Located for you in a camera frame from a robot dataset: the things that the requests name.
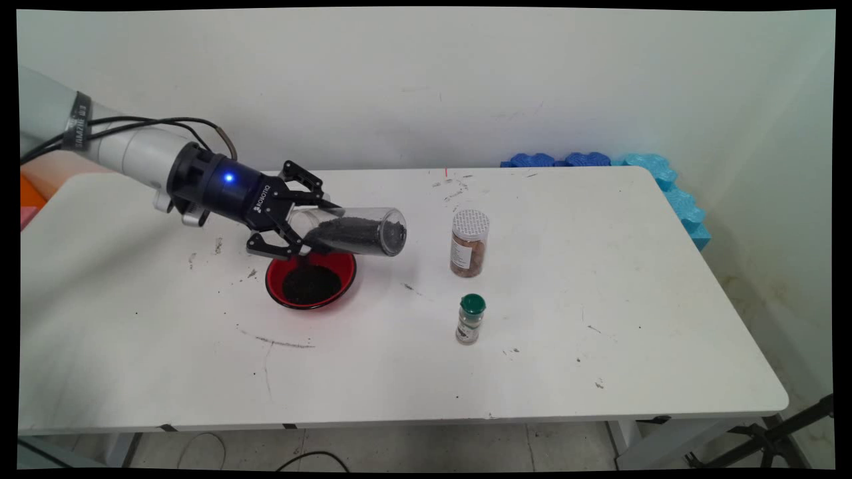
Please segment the glass jar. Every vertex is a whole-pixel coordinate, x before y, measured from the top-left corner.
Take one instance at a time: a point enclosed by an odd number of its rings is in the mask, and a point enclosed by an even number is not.
[[[289,223],[307,246],[357,255],[394,257],[408,232],[396,208],[307,208],[293,211]]]
[[[458,309],[456,339],[461,344],[473,344],[479,339],[482,316],[485,314],[485,299],[478,294],[464,295]]]
[[[461,210],[452,218],[450,270],[462,278],[482,272],[488,238],[488,216],[478,210]]]

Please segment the product label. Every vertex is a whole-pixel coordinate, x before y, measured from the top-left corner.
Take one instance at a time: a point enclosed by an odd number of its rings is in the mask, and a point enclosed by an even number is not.
[[[458,328],[456,328],[456,338],[458,338],[459,341],[462,343],[473,343],[478,337],[479,328],[471,329],[459,321]]]
[[[462,269],[469,269],[470,254],[474,249],[462,246],[453,240],[450,240],[450,242],[452,243],[452,249],[450,251],[450,259],[452,260],[452,263]]]

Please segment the foam padding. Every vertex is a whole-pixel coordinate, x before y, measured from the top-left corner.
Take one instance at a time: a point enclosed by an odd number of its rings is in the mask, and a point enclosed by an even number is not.
[[[528,155],[518,153],[509,161],[501,161],[500,168],[529,168],[535,166],[553,166],[556,161],[552,156],[544,153]]]
[[[710,242],[710,232],[707,231],[707,228],[703,224],[698,225],[698,227],[689,234],[689,237],[693,239],[693,243],[695,243],[695,247],[698,248],[698,251],[704,249],[707,246],[707,243]]]
[[[622,157],[616,165],[641,166],[651,172],[653,179],[663,191],[669,191],[675,186],[677,172],[669,168],[669,160],[658,154],[635,154],[631,153]]]
[[[564,161],[557,161],[557,166],[610,166],[609,157],[603,153],[589,154],[571,153]]]
[[[669,191],[664,191],[665,198],[669,200],[669,205],[675,210],[677,217],[683,223],[683,227],[687,232],[692,233],[704,221],[704,210],[695,206],[695,197],[681,190],[676,185],[672,185]]]

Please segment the black cable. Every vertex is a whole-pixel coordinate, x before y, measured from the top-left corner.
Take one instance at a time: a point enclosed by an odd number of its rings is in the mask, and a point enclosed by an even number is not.
[[[107,118],[98,118],[98,119],[92,120],[92,121],[89,122],[89,125],[95,126],[95,125],[98,125],[98,124],[112,123],[112,122],[116,122],[116,121],[137,121],[138,122],[138,121],[148,121],[148,120],[150,120],[150,118],[129,117],[129,116],[107,117]],[[178,123],[178,122],[175,122],[175,121],[164,121],[164,123],[165,124],[171,124],[171,125],[174,125],[174,126],[180,126],[181,128],[189,130],[193,134],[193,136],[195,136],[195,139],[198,140],[201,143],[201,145],[204,146],[204,148],[207,149],[207,151],[212,151],[212,150],[210,150],[210,147],[207,146],[207,143],[205,143],[204,140],[201,139],[201,136],[199,136],[199,134],[195,131],[195,129],[193,129],[193,127],[191,127],[187,124]],[[60,133],[59,135],[54,136],[53,138],[45,141],[44,143],[38,145],[37,147],[34,147],[32,150],[30,150],[24,156],[21,157],[21,159],[20,159],[21,164],[27,164],[30,161],[32,161],[33,159],[35,159],[39,156],[42,156],[43,154],[55,151],[57,148],[48,149],[48,147],[50,145],[53,145],[57,141],[61,140],[63,135],[65,135],[65,134]]]
[[[221,437],[217,436],[216,434],[213,434],[212,432],[202,432],[201,434],[195,435],[192,439],[189,440],[189,442],[187,442],[187,445],[183,447],[183,450],[181,451],[181,456],[179,458],[177,458],[177,465],[175,465],[175,469],[181,468],[181,462],[183,461],[183,455],[187,453],[187,449],[189,449],[189,445],[192,444],[193,441],[195,441],[196,439],[198,439],[201,436],[213,436],[213,437],[216,438],[217,441],[219,441],[219,444],[222,446],[222,463],[219,465],[219,470],[222,470],[222,467],[225,467],[225,460],[227,459],[227,447],[225,447],[225,441],[223,441],[221,439]]]
[[[39,449],[38,447],[33,446],[32,444],[30,444],[30,443],[28,443],[28,442],[25,442],[25,441],[21,440],[20,438],[18,438],[18,444],[20,444],[21,446],[23,446],[23,447],[25,447],[25,448],[29,449],[30,451],[33,451],[34,453],[36,453],[36,454],[38,454],[39,456],[41,456],[41,457],[43,457],[43,458],[47,459],[48,461],[50,461],[50,462],[54,463],[55,465],[58,465],[58,466],[60,466],[60,467],[71,468],[71,466],[70,466],[68,463],[65,463],[65,462],[62,462],[62,461],[58,460],[57,458],[55,458],[55,457],[51,456],[50,454],[48,454],[48,453],[46,453],[46,452],[42,451],[42,450],[41,450],[41,449]]]
[[[336,460],[337,463],[340,464],[340,467],[343,467],[343,470],[349,472],[349,468],[346,467],[346,465],[343,463],[343,461],[340,460],[340,458],[338,458],[336,455],[334,455],[332,453],[328,453],[326,451],[313,451],[312,453],[305,453],[305,454],[302,454],[301,456],[296,456],[295,458],[290,459],[289,461],[285,462],[284,465],[282,465],[281,467],[276,469],[275,472],[281,472],[282,469],[284,469],[288,465],[293,464],[294,462],[298,461],[301,458],[306,458],[307,456],[315,456],[315,455],[328,456],[328,457]]]
[[[192,127],[181,123],[181,122],[194,122],[194,123],[206,124],[206,125],[210,126],[211,128],[213,128],[214,130],[216,130],[216,133],[218,133],[219,136],[222,138],[222,140],[225,142],[225,145],[227,146],[227,149],[231,154],[231,159],[233,159],[234,161],[237,160],[237,150],[234,147],[233,143],[231,142],[231,139],[228,138],[225,131],[222,128],[220,128],[217,124],[215,124],[215,123],[213,123],[209,120],[205,120],[203,118],[174,117],[174,118],[150,119],[150,118],[144,118],[144,117],[119,116],[119,117],[98,118],[96,120],[90,121],[89,124],[96,125],[96,124],[111,123],[111,122],[114,122],[114,121],[136,121],[136,123],[125,124],[125,125],[122,125],[122,126],[117,126],[115,128],[111,128],[109,130],[104,130],[104,131],[95,133],[93,135],[88,135],[86,137],[86,139],[87,140],[96,140],[98,138],[113,135],[115,133],[120,133],[122,131],[133,130],[133,129],[136,129],[136,128],[142,128],[142,127],[146,127],[146,126],[152,126],[152,125],[155,125],[155,124],[170,124],[170,125],[174,125],[174,126],[180,126],[181,128],[185,128],[185,129],[191,131],[193,133],[193,135],[195,136],[195,138],[198,139],[199,142],[204,146],[204,148],[206,148],[208,151],[211,151],[210,147],[207,146],[207,144],[204,142],[204,140],[201,139],[201,137],[198,135],[198,133]],[[30,150],[28,153],[24,154],[20,159],[20,165],[23,166],[24,164],[27,164],[30,161],[33,161],[34,159],[38,158],[39,156],[42,156],[46,153],[50,153],[50,152],[53,152],[53,151],[60,149],[61,144],[56,143],[56,142],[61,140],[62,136],[63,135],[54,136],[50,140],[45,141],[44,143],[42,143],[42,144],[38,145],[37,147],[33,148],[32,150]]]

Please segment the table leg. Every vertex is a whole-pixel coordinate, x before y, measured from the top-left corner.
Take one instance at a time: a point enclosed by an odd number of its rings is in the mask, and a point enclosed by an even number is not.
[[[619,451],[619,456],[615,459],[615,462],[621,470],[661,467],[715,439],[736,423],[736,419],[725,418],[670,419],[648,437],[640,440],[637,440],[634,436],[626,435],[632,443],[626,443],[626,450],[623,453]],[[626,442],[624,433],[619,432],[618,436],[622,436],[622,441]],[[618,446],[619,440],[615,439],[615,441],[616,446]]]
[[[123,467],[133,444],[135,434],[132,432],[111,434],[106,447],[106,465],[109,467]]]

